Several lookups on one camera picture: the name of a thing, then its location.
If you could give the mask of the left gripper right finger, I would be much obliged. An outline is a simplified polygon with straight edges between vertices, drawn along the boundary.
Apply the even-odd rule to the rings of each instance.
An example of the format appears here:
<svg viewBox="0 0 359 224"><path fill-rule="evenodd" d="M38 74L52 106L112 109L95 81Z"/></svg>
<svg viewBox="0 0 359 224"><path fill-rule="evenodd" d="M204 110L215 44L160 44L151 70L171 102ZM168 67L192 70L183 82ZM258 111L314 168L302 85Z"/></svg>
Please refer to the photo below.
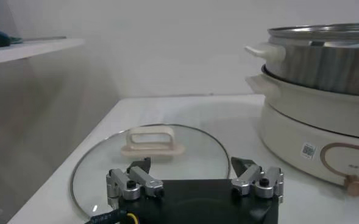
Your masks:
<svg viewBox="0 0 359 224"><path fill-rule="evenodd" d="M254 193L256 197L276 197L283 202L284 173L279 167L264 169L250 159L231 157L230 163L236 173L231 180L232 190L241 197Z"/></svg>

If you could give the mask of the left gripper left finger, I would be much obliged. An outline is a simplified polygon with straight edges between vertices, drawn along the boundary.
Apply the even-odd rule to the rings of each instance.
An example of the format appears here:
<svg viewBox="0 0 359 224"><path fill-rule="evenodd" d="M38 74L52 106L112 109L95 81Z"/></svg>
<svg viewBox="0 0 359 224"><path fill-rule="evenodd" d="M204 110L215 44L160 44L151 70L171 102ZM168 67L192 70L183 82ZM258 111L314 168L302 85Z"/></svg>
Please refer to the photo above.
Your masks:
<svg viewBox="0 0 359 224"><path fill-rule="evenodd" d="M106 175L107 203L115 208L120 199L136 201L142 195L152 198L165 196L162 180L149 174L151 168L150 157L134 161L123 172L121 169L110 169Z"/></svg>

